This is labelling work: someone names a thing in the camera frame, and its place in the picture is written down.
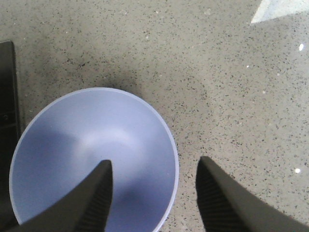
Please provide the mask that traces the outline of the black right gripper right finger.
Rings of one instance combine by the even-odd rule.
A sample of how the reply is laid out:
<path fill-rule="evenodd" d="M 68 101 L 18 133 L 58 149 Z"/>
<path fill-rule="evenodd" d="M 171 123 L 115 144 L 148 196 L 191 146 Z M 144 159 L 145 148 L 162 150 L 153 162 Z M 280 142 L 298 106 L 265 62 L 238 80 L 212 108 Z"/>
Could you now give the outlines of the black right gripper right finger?
<path fill-rule="evenodd" d="M 308 226 L 269 206 L 211 158 L 197 165 L 197 205 L 208 232 L 307 232 Z"/>

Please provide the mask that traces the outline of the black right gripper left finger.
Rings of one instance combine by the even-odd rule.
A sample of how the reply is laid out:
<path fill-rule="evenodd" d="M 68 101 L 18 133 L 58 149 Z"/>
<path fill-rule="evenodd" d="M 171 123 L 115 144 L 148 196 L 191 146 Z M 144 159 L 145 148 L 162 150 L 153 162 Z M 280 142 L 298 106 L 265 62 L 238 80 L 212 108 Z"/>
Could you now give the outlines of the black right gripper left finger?
<path fill-rule="evenodd" d="M 101 161 L 71 192 L 10 232 L 103 232 L 112 203 L 110 160 Z"/>

